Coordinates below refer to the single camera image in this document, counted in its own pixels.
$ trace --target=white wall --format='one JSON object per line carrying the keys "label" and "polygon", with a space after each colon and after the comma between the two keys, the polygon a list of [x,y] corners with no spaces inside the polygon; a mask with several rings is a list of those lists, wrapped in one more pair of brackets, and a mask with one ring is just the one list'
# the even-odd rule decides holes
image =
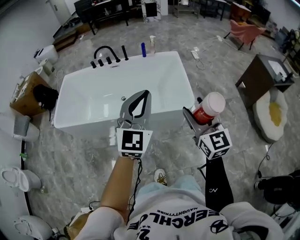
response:
{"label": "white wall", "polygon": [[265,6],[271,12],[271,18],[278,29],[285,26],[288,30],[297,29],[300,23],[300,7],[291,0],[265,0]]}
{"label": "white wall", "polygon": [[[45,0],[20,0],[0,16],[0,113],[10,113],[9,100],[20,74],[37,67],[34,52],[50,45],[59,27]],[[0,131],[0,166],[20,167],[20,151],[21,142]],[[5,236],[9,240],[32,239],[20,235],[13,227],[14,219],[28,214],[24,193],[0,180],[0,202],[0,229]]]}
{"label": "white wall", "polygon": [[70,11],[71,14],[75,12],[75,6],[74,3],[77,2],[78,0],[65,0],[66,5]]}

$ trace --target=pink chair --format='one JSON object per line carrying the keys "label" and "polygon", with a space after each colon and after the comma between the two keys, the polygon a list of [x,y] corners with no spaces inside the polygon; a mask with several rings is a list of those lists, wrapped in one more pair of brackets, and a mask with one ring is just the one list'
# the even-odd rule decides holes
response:
{"label": "pink chair", "polygon": [[231,26],[231,30],[224,38],[226,38],[230,33],[232,33],[235,37],[241,40],[243,43],[238,50],[240,50],[244,44],[248,45],[249,43],[251,43],[250,45],[250,50],[251,50],[252,44],[256,39],[256,37],[258,35],[261,35],[264,31],[266,31],[265,28],[258,28],[255,25],[250,25],[250,24],[239,25],[234,20],[230,20],[230,26]]}

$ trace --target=light blue shorts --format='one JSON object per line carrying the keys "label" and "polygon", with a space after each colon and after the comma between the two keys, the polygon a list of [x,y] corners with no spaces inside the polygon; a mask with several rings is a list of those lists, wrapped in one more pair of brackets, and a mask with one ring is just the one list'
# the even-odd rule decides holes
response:
{"label": "light blue shorts", "polygon": [[165,186],[161,183],[157,183],[157,182],[149,183],[140,189],[137,197],[142,196],[147,193],[150,193],[150,192],[153,192],[153,191],[165,189],[165,188],[176,188],[176,189],[184,189],[184,190],[201,191],[200,186],[198,185],[198,183],[196,182],[196,180],[193,176],[184,175],[184,176],[180,177],[179,179],[177,179],[176,182],[170,187]]}

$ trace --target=white t-shirt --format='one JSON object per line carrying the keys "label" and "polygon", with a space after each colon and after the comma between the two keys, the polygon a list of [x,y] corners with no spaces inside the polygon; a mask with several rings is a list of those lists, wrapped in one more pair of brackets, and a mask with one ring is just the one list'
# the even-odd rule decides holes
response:
{"label": "white t-shirt", "polygon": [[283,232],[270,216],[247,202],[230,204],[218,213],[205,207],[200,191],[168,188],[138,197],[127,225],[117,211],[98,208],[75,240],[233,240],[243,236],[281,240]]}

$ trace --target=toilet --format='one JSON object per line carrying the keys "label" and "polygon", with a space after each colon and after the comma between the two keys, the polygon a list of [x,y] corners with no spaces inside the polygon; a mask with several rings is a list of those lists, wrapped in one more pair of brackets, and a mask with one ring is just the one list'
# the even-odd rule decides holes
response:
{"label": "toilet", "polygon": [[23,192],[42,187],[39,177],[29,170],[21,170],[18,167],[5,167],[1,169],[0,175],[11,188],[19,188]]}
{"label": "toilet", "polygon": [[20,234],[39,240],[48,240],[52,236],[51,227],[36,216],[21,216],[14,221],[14,226]]}

